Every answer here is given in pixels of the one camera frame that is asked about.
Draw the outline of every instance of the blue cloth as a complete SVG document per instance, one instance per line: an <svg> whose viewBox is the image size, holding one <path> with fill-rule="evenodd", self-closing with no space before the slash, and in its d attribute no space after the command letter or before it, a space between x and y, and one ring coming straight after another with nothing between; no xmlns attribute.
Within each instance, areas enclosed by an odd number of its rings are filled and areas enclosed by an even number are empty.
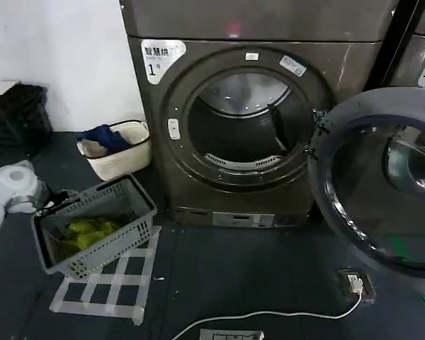
<svg viewBox="0 0 425 340"><path fill-rule="evenodd" d="M79 132L77 134L77 140L93 140L108 149L128 148L132 146L119 132L112 132L106 124L96 126L92 130Z"/></svg>

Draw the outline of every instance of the laundry basket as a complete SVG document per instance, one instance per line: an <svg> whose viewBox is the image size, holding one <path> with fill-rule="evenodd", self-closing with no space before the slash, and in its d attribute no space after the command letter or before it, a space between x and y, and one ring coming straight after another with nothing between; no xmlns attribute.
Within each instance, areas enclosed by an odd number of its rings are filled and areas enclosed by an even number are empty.
<svg viewBox="0 0 425 340"><path fill-rule="evenodd" d="M126 120L109 125L109 127L112 132L118 131L132 146L114 154L95 157L94 154L97 149L89 149L86 141L77 142L80 153L84 155L100 179L108 181L122 174L131 174L149 165L151 162L151 144L146 122Z"/></svg>
<svg viewBox="0 0 425 340"><path fill-rule="evenodd" d="M59 271L72 278L84 278L148 241L156 212L151 198L132 175L102 183L60 206L41 210L32 217L32 228L42 268L49 274ZM120 228L65 258L62 241L69 233L69 223L93 217L114 221Z"/></svg>

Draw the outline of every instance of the floor socket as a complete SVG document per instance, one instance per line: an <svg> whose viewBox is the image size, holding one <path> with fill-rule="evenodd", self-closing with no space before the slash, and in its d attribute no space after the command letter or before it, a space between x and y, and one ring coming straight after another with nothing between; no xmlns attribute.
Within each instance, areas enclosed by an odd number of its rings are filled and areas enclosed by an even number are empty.
<svg viewBox="0 0 425 340"><path fill-rule="evenodd" d="M373 287L368 274L357 268L343 268L337 271L341 291L346 299L356 299L356 294L353 293L351 284L349 283L348 275L355 275L363 282L362 301L366 303L374 303L376 299L375 288Z"/></svg>

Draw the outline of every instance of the door window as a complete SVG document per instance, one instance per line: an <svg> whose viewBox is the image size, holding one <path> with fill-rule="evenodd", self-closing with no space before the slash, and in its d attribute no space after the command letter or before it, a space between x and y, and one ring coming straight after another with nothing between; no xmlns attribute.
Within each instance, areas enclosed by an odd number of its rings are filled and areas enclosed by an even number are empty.
<svg viewBox="0 0 425 340"><path fill-rule="evenodd" d="M274 166L294 147L290 124L296 95L284 82L258 73L223 77L201 91L188 132L207 162L234 171Z"/></svg>
<svg viewBox="0 0 425 340"><path fill-rule="evenodd" d="M425 131L366 125L344 140L325 183L334 209L379 255L425 268Z"/></svg>

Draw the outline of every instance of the white cable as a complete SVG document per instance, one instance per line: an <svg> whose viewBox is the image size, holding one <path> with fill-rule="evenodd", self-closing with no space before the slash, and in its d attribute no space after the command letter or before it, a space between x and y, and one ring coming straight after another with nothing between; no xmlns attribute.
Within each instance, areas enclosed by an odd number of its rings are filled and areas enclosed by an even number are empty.
<svg viewBox="0 0 425 340"><path fill-rule="evenodd" d="M339 315L323 315L323 314L315 314L315 313L308 313L308 312L295 312L295 313L284 313L284 312L274 312L271 310L259 310L258 312L252 312L249 314L243 314L243 315L230 315L226 317L208 317L207 319L201 319L198 321L195 321L194 323L188 325L185 329L180 331L172 340L179 339L180 336L182 336L184 333L186 333L189 329L198 326L199 324L203 324L205 322L210 321L218 321L218 320L238 320L238 319L246 319L247 317L254 317L255 315L278 315L281 317L320 317L322 319L332 319L332 320L338 320L343 317L346 317L350 315L361 303L362 301L362 292L358 292L359 299L357 302L351 307L348 311L345 313L339 314Z"/></svg>

